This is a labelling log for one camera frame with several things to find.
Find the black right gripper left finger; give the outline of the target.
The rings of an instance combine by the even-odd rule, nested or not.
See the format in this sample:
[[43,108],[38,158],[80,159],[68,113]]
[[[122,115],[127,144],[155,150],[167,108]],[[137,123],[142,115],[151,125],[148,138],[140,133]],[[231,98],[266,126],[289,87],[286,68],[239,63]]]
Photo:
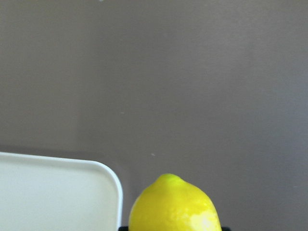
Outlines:
[[119,227],[118,231],[128,231],[128,226]]

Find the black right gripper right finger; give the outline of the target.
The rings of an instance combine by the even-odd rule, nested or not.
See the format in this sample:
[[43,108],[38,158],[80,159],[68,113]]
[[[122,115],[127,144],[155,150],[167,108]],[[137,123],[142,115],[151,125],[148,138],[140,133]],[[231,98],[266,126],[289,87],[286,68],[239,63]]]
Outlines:
[[231,231],[229,227],[221,227],[222,231]]

